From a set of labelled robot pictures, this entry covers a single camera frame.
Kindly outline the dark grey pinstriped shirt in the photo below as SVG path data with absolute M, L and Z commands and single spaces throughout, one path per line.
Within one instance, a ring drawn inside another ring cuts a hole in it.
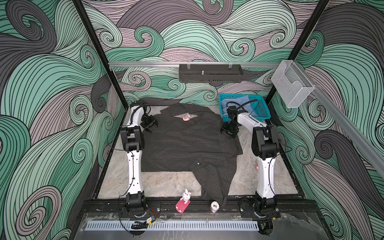
M 186 113 L 193 116 L 187 122 Z M 192 172 L 201 197 L 223 207 L 243 154 L 239 139 L 221 133 L 222 117 L 204 106 L 174 104 L 154 117 L 158 126 L 144 133 L 142 172 Z

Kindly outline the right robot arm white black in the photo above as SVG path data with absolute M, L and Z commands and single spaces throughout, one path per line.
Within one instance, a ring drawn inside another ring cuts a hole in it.
M 225 110 L 230 121 L 225 122 L 221 132 L 235 138 L 239 132 L 239 126 L 245 127 L 252 133 L 252 152 L 258 161 L 258 188 L 253 209 L 258 218 L 266 218 L 272 215 L 277 217 L 277 197 L 274 188 L 274 166 L 277 156 L 280 154 L 280 145 L 276 127 L 263 123 L 247 111 L 246 105 L 258 100 L 251 100 L 243 104 L 228 101 Z

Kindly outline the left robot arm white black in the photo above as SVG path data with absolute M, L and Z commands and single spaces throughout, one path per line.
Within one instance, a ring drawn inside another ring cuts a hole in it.
M 143 215 L 147 211 L 144 187 L 141 181 L 141 160 L 145 148 L 143 130 L 149 131 L 157 124 L 154 116 L 147 113 L 150 106 L 144 101 L 131 104 L 131 113 L 126 125 L 120 127 L 123 151 L 128 157 L 129 185 L 126 192 L 124 206 L 128 213 Z

